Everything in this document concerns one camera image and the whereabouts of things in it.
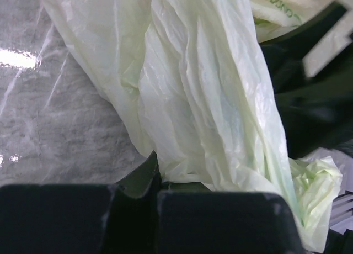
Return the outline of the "green printed plastic bag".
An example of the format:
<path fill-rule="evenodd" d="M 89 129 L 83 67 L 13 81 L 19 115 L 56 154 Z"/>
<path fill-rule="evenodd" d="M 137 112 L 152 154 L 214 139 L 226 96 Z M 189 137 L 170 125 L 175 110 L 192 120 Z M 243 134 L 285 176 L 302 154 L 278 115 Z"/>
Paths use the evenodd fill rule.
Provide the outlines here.
<path fill-rule="evenodd" d="M 288 157 L 250 0 L 41 0 L 72 56 L 164 181 L 270 192 L 323 252 L 342 175 Z"/>

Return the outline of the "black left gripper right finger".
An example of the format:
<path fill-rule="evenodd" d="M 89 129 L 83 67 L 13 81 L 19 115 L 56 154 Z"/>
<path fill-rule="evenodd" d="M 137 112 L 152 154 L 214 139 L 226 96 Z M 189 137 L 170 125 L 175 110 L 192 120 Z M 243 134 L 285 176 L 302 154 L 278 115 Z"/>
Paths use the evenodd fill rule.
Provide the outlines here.
<path fill-rule="evenodd" d="M 164 182 L 161 184 L 161 191 L 171 191 L 171 192 L 211 192 L 206 186 L 200 182 L 191 183 L 173 183 Z"/>

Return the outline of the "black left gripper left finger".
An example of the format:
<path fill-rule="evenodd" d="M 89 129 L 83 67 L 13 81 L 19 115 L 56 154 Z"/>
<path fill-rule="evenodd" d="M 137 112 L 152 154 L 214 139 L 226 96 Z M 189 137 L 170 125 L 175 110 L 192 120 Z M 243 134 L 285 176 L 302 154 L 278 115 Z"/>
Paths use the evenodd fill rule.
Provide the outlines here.
<path fill-rule="evenodd" d="M 126 177 L 117 182 L 123 194 L 133 198 L 143 198 L 150 190 L 153 181 L 160 181 L 157 154 L 153 151 L 149 157 Z"/>

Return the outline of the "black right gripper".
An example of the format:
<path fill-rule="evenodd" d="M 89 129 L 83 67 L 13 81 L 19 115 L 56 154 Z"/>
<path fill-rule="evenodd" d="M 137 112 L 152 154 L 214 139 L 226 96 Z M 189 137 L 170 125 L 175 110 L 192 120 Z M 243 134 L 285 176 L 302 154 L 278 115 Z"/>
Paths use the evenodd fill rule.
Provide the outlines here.
<path fill-rule="evenodd" d="M 320 147 L 352 156 L 352 45 L 314 77 L 306 76 L 303 63 L 347 10 L 332 1 L 299 28 L 260 43 L 290 158 L 305 157 Z"/>

